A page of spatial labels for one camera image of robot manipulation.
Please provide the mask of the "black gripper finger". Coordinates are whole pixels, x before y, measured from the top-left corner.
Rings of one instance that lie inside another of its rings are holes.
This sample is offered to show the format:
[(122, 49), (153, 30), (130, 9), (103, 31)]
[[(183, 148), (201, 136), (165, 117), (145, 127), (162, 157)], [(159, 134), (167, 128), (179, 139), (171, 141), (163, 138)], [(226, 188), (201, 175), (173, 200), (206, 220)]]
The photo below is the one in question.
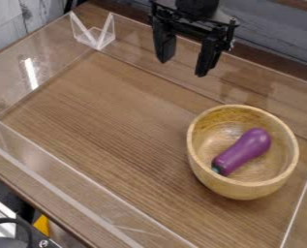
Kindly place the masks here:
[(215, 36), (207, 36), (202, 40), (201, 52), (198, 55), (195, 74), (199, 78), (205, 77), (209, 71), (215, 68), (221, 54), (222, 49), (218, 38)]
[(175, 55), (177, 35), (169, 22), (154, 17), (154, 50), (161, 63), (166, 63)]

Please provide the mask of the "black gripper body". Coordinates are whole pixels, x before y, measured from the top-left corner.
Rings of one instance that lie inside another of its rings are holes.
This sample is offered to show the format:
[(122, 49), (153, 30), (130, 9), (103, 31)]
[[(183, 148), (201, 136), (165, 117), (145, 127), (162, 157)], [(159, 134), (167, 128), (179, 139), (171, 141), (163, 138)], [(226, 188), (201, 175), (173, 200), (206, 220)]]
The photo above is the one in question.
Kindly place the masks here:
[(222, 50), (234, 47), (238, 20), (221, 8), (221, 0), (151, 0), (153, 16), (169, 23), (175, 33), (195, 40), (211, 36)]

